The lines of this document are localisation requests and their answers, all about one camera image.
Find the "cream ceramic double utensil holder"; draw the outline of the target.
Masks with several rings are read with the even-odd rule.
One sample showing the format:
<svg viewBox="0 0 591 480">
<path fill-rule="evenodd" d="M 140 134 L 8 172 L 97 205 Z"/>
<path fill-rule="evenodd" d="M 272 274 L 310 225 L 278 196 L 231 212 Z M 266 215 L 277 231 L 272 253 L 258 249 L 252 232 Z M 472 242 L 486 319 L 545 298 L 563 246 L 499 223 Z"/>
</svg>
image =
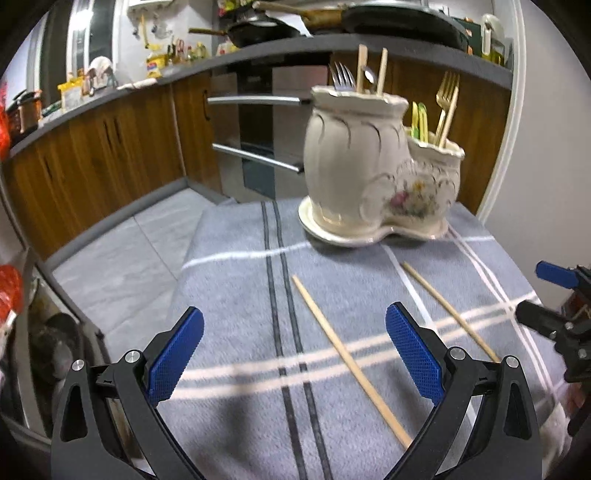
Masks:
<svg viewBox="0 0 591 480">
<path fill-rule="evenodd" d="M 311 89 L 304 136 L 308 196 L 298 217 L 329 244 L 361 247 L 391 234 L 438 240 L 461 186 L 464 150 L 413 138 L 407 99 L 391 94 Z"/>
</svg>

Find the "yellow green silicone spatula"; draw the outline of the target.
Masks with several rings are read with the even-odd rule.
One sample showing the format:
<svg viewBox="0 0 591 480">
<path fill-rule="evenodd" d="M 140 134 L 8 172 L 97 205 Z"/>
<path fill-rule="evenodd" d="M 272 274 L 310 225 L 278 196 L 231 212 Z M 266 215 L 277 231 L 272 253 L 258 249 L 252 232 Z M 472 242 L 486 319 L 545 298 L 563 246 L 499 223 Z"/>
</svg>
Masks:
<svg viewBox="0 0 591 480">
<path fill-rule="evenodd" d="M 424 103 L 418 104 L 418 131 L 419 140 L 428 143 L 429 142 L 429 125 L 428 125 L 428 111 Z"/>
</svg>

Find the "grey striped table cloth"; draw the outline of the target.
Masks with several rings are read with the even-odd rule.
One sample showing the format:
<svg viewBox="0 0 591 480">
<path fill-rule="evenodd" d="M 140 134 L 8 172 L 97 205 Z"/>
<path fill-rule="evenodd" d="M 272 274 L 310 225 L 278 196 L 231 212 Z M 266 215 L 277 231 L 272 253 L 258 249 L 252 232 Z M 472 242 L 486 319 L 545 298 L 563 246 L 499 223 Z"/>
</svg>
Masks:
<svg viewBox="0 0 591 480">
<path fill-rule="evenodd" d="M 181 268 L 170 321 L 204 314 L 204 337 L 159 411 L 209 479 L 381 479 L 403 446 L 325 336 L 292 275 L 405 430 L 423 398 L 385 326 L 401 302 L 448 346 L 488 355 L 402 267 L 410 264 L 499 356 L 517 357 L 535 403 L 549 470 L 568 446 L 564 364 L 550 341 L 517 324 L 536 293 L 494 237 L 462 206 L 450 232 L 344 249 L 305 233 L 297 201 L 217 206 L 202 215 Z"/>
</svg>

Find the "silver fork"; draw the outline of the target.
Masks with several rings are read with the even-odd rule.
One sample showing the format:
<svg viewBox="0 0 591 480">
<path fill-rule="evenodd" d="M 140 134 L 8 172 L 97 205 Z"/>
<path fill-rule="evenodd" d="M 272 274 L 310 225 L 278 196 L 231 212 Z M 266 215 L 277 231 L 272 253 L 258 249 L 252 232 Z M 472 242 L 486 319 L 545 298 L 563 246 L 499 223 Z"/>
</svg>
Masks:
<svg viewBox="0 0 591 480">
<path fill-rule="evenodd" d="M 353 77 L 353 73 L 349 68 L 337 62 L 329 65 L 329 73 L 332 78 L 332 86 L 337 91 L 355 91 L 356 90 L 356 79 Z"/>
</svg>

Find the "wooden kitchen cabinets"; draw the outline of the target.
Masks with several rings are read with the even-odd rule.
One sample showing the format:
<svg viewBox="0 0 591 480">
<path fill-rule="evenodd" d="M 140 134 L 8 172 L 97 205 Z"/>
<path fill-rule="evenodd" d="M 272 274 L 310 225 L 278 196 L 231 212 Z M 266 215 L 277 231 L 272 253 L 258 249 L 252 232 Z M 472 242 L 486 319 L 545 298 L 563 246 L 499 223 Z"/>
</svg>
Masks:
<svg viewBox="0 0 591 480">
<path fill-rule="evenodd" d="M 358 52 L 315 54 L 311 63 L 293 56 L 221 67 L 164 86 L 149 87 L 151 79 L 143 88 L 115 91 L 61 116 L 21 141 L 2 166 L 2 194 L 17 229 L 41 260 L 58 264 L 182 186 L 223 194 L 206 106 L 211 78 L 256 65 L 325 66 L 327 83 L 317 86 L 332 86 L 329 65 L 337 62 L 356 79 Z M 389 57 L 384 94 L 408 100 L 403 124 L 410 131 L 412 102 L 424 103 L 435 143 L 441 113 L 436 94 L 446 71 L 461 77 L 446 140 L 465 152 L 456 202 L 476 211 L 502 147 L 512 89 Z"/>
</svg>

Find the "white green kettle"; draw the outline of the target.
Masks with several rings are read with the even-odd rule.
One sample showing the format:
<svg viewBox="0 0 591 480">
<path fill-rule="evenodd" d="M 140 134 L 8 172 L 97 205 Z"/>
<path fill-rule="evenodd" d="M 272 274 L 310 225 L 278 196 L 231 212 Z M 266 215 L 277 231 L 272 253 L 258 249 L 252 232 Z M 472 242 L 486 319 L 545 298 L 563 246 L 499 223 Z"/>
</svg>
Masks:
<svg viewBox="0 0 591 480">
<path fill-rule="evenodd" d="M 504 27 L 492 14 L 481 17 L 481 57 L 500 66 L 506 62 Z"/>
</svg>

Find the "wooden chopstick in holder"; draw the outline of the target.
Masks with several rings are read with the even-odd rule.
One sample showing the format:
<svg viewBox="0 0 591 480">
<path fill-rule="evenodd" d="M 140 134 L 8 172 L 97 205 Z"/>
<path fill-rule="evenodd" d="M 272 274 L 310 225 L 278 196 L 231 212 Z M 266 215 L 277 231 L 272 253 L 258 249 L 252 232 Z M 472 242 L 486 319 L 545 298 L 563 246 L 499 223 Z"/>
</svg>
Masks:
<svg viewBox="0 0 591 480">
<path fill-rule="evenodd" d="M 383 48 L 382 55 L 381 55 L 381 63 L 380 63 L 378 81 L 377 81 L 377 89 L 376 89 L 376 93 L 379 96 L 382 96 L 384 94 L 386 74 L 387 74 L 387 70 L 388 70 L 388 59 L 389 59 L 389 51 L 387 48 Z"/>
</svg>

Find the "stainless steel built-in oven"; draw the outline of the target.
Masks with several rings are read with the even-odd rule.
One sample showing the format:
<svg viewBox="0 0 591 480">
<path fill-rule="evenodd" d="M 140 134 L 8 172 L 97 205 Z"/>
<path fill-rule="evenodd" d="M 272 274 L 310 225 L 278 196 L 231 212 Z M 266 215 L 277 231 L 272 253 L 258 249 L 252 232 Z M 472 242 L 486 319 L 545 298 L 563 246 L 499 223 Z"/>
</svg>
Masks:
<svg viewBox="0 0 591 480">
<path fill-rule="evenodd" d="M 263 65 L 211 78 L 206 106 L 224 195 L 238 202 L 301 198 L 311 88 L 325 66 Z"/>
</svg>

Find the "large black lidded pan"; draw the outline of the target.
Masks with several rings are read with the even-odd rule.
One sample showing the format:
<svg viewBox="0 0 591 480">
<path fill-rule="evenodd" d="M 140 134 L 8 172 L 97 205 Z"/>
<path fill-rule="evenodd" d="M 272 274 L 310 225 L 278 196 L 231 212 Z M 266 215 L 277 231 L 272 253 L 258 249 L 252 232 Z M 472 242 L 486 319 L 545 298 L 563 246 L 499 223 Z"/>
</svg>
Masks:
<svg viewBox="0 0 591 480">
<path fill-rule="evenodd" d="M 466 29 L 441 11 L 415 3 L 370 2 L 342 11 L 349 33 L 414 39 L 468 51 Z"/>
</svg>

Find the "yellow food package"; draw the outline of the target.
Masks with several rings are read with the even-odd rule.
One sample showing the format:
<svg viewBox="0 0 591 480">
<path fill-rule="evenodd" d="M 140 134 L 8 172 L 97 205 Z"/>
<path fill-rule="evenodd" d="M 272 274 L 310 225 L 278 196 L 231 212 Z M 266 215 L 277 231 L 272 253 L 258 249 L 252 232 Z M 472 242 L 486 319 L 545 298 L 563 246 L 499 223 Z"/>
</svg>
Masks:
<svg viewBox="0 0 591 480">
<path fill-rule="evenodd" d="M 63 111 L 75 109 L 83 104 L 83 85 L 83 77 L 70 79 L 58 85 Z"/>
</svg>

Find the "gold fork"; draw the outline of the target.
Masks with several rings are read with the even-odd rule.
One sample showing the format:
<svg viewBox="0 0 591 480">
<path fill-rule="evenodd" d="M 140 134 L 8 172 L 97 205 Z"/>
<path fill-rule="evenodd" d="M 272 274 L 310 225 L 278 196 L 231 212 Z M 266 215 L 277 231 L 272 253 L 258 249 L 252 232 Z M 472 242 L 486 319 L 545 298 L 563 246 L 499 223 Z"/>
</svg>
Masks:
<svg viewBox="0 0 591 480">
<path fill-rule="evenodd" d="M 460 87 L 460 79 L 461 77 L 459 73 L 446 71 L 440 88 L 436 94 L 437 105 L 441 108 L 441 113 L 435 132 L 436 145 L 440 143 L 454 94 L 459 90 Z"/>
</svg>

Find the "silver spoon flower handle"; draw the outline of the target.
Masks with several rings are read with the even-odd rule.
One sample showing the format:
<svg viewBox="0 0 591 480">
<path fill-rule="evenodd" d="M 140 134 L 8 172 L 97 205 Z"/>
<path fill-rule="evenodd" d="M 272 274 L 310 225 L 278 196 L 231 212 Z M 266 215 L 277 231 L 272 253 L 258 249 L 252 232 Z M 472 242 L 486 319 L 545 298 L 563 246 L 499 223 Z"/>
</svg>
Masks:
<svg viewBox="0 0 591 480">
<path fill-rule="evenodd" d="M 378 77 L 376 73 L 370 69 L 369 66 L 363 65 L 362 67 L 363 72 L 363 80 L 366 80 L 370 84 L 370 88 L 367 90 L 367 93 L 376 94 L 377 93 L 377 84 L 378 84 Z"/>
</svg>

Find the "grey kitchen countertop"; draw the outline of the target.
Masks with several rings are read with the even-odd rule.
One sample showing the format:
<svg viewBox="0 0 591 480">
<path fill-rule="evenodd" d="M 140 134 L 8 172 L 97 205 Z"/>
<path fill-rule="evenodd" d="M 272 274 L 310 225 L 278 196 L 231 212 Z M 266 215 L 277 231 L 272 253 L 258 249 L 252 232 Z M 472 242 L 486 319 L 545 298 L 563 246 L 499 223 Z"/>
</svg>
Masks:
<svg viewBox="0 0 591 480">
<path fill-rule="evenodd" d="M 176 73 L 158 78 L 148 86 L 164 86 L 221 67 L 242 66 L 245 63 L 266 64 L 293 56 L 305 63 L 311 63 L 311 56 L 315 54 L 355 54 L 358 52 L 360 44 L 366 45 L 372 53 L 381 53 L 383 49 L 387 49 L 391 59 L 411 60 L 444 70 L 455 70 L 508 91 L 512 89 L 513 73 L 511 70 L 475 55 L 425 41 L 360 34 L 329 34 L 259 43 L 240 49 L 235 53 L 216 56 L 188 67 L 182 67 Z"/>
</svg>

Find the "yellow spatula in holder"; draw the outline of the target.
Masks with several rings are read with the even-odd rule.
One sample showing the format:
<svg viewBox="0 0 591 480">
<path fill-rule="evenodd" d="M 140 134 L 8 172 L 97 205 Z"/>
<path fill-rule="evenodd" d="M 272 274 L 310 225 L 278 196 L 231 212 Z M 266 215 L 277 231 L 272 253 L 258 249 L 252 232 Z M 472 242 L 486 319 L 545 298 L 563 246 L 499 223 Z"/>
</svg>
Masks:
<svg viewBox="0 0 591 480">
<path fill-rule="evenodd" d="M 420 138 L 420 116 L 419 107 L 416 102 L 412 102 L 411 136 L 415 139 Z"/>
</svg>

